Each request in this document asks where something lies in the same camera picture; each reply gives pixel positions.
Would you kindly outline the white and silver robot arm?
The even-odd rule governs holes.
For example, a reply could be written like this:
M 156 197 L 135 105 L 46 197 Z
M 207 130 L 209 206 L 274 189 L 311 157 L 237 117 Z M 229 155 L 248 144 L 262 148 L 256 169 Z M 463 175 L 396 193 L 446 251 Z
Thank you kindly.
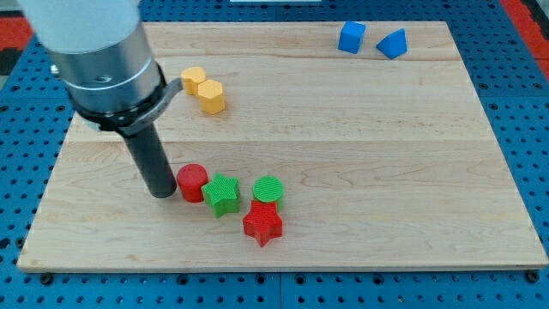
M 136 0 L 19 0 L 66 85 L 99 130 L 130 137 L 149 127 L 183 86 L 166 82 Z

